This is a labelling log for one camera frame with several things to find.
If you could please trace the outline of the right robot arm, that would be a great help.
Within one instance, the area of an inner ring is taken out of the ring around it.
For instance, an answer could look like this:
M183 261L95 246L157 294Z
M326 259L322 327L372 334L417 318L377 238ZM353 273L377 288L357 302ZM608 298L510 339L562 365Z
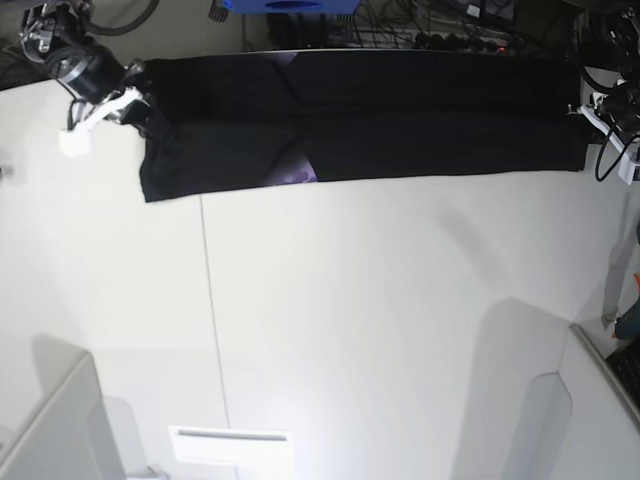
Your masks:
M158 5L149 2L137 18L120 27L94 23L90 1L50 1L24 12L22 53L72 93L66 138L79 139L102 121L131 125L144 138L160 137L170 128L144 79L145 64L135 60L125 66L97 41L99 36L132 32Z

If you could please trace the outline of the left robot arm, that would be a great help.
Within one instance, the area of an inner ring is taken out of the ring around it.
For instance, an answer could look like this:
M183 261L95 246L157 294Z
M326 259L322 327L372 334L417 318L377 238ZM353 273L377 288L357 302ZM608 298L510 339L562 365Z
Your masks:
M611 85L585 79L603 97L597 111L626 135L639 133L639 2L597 1L585 11L597 60L619 75Z

